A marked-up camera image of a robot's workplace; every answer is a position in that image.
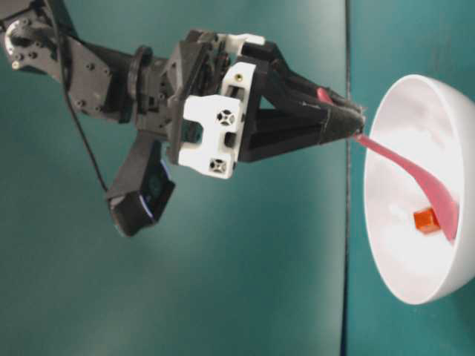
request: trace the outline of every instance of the wire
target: wire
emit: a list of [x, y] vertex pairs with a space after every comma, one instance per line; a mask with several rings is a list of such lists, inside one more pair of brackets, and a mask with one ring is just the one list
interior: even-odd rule
[[54, 30], [54, 36], [56, 37], [56, 52], [58, 54], [58, 62], [59, 62], [59, 69], [60, 69], [60, 79], [62, 83], [62, 93], [66, 101], [66, 105], [68, 106], [68, 110], [71, 114], [71, 117], [73, 118], [74, 124], [79, 132], [79, 135], [81, 136], [82, 143], [84, 143], [84, 146], [86, 148], [86, 151], [88, 152], [89, 158], [91, 159], [92, 166], [94, 167], [94, 170], [97, 175], [97, 179], [99, 180], [99, 183], [104, 191], [107, 192], [108, 188], [107, 185], [105, 184], [104, 178], [102, 177], [101, 171], [99, 169], [99, 166], [97, 165], [96, 157], [94, 156], [94, 153], [92, 151], [91, 146], [89, 145], [89, 141], [84, 133], [84, 130], [82, 129], [81, 122], [79, 122], [79, 119], [76, 115], [76, 112], [73, 109], [73, 105], [71, 103], [71, 98], [69, 97], [68, 93], [68, 86], [66, 84], [66, 78], [65, 78], [65, 62], [63, 59], [62, 55], [62, 46], [61, 46], [61, 36], [59, 34], [59, 26], [58, 23], [56, 22], [56, 19], [54, 18], [54, 12], [53, 8], [51, 6], [50, 0], [45, 0], [45, 5], [49, 9], [51, 13], [51, 23], [53, 25], [53, 30]]

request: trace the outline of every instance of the small orange block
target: small orange block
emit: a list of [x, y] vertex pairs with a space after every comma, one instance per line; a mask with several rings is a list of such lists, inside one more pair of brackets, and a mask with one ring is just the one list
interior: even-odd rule
[[424, 234], [440, 230], [439, 222], [432, 208], [426, 208], [414, 213], [416, 228]]

